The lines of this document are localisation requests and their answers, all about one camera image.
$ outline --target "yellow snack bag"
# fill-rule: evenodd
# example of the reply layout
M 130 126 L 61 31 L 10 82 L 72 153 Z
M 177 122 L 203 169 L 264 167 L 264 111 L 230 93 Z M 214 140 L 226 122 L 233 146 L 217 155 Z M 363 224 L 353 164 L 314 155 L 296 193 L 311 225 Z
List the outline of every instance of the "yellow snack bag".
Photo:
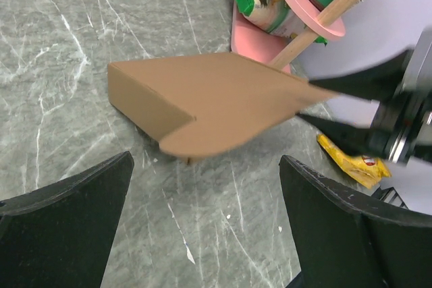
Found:
M 368 189 L 379 183 L 383 177 L 392 176 L 381 159 L 348 156 L 323 134 L 317 136 L 317 141 L 343 172 Z

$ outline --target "gray marble floor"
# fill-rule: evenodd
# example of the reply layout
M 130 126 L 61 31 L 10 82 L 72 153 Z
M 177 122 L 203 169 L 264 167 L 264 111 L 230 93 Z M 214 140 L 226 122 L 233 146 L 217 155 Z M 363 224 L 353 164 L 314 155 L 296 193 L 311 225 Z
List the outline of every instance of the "gray marble floor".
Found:
M 231 8 L 230 0 L 0 0 L 0 199 L 124 150 L 135 159 L 104 288 L 284 287 L 300 270 L 278 162 L 291 154 L 340 180 L 314 129 L 292 119 L 188 167 L 107 100 L 110 61 L 228 51 Z

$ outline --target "metal gripper mechanism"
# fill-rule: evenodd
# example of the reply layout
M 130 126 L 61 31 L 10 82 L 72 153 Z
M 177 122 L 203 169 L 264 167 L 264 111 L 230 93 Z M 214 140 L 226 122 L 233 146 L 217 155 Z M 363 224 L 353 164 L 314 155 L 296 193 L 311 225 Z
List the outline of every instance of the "metal gripper mechanism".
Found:
M 423 31 L 414 49 L 389 61 L 347 76 L 310 83 L 379 101 L 370 128 L 297 114 L 347 155 L 402 164 L 414 156 L 432 163 L 432 27 Z

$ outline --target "pink base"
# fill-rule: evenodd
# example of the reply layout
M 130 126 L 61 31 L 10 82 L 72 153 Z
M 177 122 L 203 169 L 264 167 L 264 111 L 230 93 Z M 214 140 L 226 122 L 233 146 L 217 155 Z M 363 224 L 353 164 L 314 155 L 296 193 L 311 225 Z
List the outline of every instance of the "pink base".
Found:
M 232 18 L 231 49 L 233 52 L 248 57 L 249 59 L 269 63 L 288 44 L 287 40 L 278 36 L 272 36 L 251 24 L 237 10 L 234 4 Z M 290 65 L 283 69 L 290 73 Z

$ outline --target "brown cardboard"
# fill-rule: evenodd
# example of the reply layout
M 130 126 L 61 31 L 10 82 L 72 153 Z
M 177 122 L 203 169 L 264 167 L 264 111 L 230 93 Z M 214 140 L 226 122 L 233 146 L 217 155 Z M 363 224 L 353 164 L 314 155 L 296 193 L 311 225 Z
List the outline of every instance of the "brown cardboard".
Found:
M 335 94 L 234 53 L 108 65 L 111 104 L 187 161 L 231 150 Z

